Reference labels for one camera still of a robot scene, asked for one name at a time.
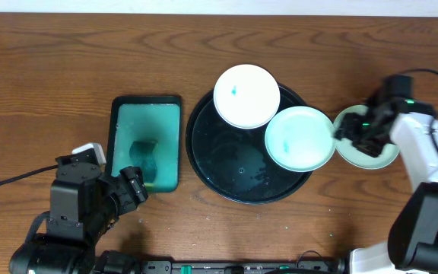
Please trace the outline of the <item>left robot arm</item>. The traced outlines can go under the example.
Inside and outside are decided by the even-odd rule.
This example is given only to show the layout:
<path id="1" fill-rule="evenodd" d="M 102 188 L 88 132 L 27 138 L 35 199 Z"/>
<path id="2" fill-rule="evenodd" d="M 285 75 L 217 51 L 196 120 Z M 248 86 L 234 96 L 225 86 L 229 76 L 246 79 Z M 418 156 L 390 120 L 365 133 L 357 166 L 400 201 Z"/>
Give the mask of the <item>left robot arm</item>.
<path id="1" fill-rule="evenodd" d="M 50 210 L 38 215 L 9 263 L 11 273 L 91 273 L 96 245 L 148 192 L 140 167 L 103 174 L 95 164 L 58 167 Z"/>

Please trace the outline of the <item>white plate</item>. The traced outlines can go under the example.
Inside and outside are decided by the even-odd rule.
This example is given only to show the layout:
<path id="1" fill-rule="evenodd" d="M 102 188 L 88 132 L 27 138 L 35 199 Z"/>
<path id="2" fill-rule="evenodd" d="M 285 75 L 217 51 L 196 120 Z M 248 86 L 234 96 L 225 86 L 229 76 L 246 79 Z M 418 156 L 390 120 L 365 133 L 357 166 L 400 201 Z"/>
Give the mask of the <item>white plate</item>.
<path id="1" fill-rule="evenodd" d="M 213 101 L 219 116 L 239 129 L 264 126 L 277 113 L 281 95 L 273 75 L 264 68 L 241 64 L 216 81 Z"/>

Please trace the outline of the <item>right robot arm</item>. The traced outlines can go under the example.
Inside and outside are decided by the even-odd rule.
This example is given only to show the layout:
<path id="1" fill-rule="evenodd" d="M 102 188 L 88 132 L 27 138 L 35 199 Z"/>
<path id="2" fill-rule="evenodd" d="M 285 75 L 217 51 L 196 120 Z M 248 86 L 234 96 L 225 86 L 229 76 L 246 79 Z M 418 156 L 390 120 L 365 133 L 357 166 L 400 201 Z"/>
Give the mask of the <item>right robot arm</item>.
<path id="1" fill-rule="evenodd" d="M 414 190 L 385 243 L 351 251 L 349 273 L 438 273 L 438 112 L 413 98 L 411 74 L 386 77 L 367 111 L 345 114 L 335 130 L 372 157 L 396 145 Z"/>

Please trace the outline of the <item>green scrub sponge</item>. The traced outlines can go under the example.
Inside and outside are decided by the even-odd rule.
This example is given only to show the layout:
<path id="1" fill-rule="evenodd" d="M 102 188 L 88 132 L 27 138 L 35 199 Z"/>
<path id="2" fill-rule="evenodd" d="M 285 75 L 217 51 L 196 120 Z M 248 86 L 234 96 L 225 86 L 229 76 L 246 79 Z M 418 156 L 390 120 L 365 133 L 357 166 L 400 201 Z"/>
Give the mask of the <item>green scrub sponge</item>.
<path id="1" fill-rule="evenodd" d="M 153 183 L 157 176 L 157 163 L 154 158 L 156 144 L 154 140 L 135 141 L 129 149 L 132 165 L 141 168 L 145 183 Z"/>

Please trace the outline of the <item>pale green plate front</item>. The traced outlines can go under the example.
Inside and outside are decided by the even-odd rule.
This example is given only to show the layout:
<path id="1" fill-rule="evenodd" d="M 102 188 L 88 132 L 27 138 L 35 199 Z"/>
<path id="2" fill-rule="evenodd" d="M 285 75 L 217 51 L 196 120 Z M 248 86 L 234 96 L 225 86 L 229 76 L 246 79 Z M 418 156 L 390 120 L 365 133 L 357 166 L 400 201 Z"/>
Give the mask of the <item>pale green plate front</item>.
<path id="1" fill-rule="evenodd" d="M 341 120 L 345 114 L 356 113 L 364 115 L 367 111 L 367 107 L 364 105 L 354 105 L 342 110 L 333 123 L 335 129 L 337 129 Z M 384 146 L 382 153 L 374 158 L 369 155 L 358 151 L 351 145 L 351 141 L 348 139 L 342 139 L 336 141 L 336 149 L 340 156 L 343 157 L 350 164 L 367 170 L 376 170 L 390 165 L 398 157 L 398 147 L 392 144 Z"/>

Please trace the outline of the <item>pale green plate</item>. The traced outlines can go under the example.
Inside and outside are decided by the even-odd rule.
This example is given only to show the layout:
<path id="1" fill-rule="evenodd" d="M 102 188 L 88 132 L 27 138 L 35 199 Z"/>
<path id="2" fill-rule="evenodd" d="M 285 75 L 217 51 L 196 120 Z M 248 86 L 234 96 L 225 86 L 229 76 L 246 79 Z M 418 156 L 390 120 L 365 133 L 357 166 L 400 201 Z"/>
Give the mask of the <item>pale green plate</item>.
<path id="1" fill-rule="evenodd" d="M 309 172 L 326 164 L 335 152 L 332 121 L 321 111 L 289 107 L 276 114 L 265 130 L 265 147 L 280 167 Z"/>
<path id="2" fill-rule="evenodd" d="M 364 105 L 354 105 L 342 110 L 333 123 L 335 129 L 337 129 L 341 120 L 345 114 L 356 113 L 364 115 L 367 111 L 367 107 Z M 343 157 L 350 164 L 367 170 L 376 170 L 390 165 L 398 157 L 398 147 L 392 144 L 384 146 L 382 153 L 374 158 L 369 155 L 358 151 L 351 145 L 351 141 L 348 139 L 342 139 L 336 141 L 336 149 L 340 156 Z"/>

